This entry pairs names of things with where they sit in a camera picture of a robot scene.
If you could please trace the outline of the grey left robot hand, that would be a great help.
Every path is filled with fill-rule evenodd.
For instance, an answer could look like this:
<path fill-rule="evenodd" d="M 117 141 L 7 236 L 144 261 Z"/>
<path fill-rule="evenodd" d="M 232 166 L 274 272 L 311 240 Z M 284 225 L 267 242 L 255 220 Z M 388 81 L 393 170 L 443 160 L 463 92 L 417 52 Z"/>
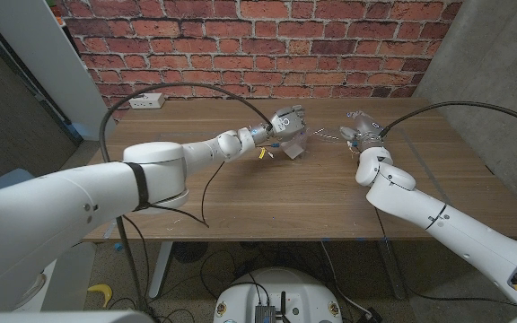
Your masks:
<path fill-rule="evenodd" d="M 271 118 L 270 134 L 280 141 L 290 141 L 305 128 L 305 110 L 302 105 L 282 108 Z"/>

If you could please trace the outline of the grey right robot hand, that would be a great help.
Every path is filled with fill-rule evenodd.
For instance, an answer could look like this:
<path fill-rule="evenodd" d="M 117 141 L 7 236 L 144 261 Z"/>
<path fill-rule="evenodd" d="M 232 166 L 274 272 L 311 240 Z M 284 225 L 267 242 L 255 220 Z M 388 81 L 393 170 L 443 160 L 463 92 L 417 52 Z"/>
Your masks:
<path fill-rule="evenodd" d="M 383 128 L 368 114 L 361 110 L 347 114 L 354 122 L 352 127 L 340 127 L 339 133 L 351 146 L 360 152 L 368 148 L 383 147 L 381 131 Z"/>

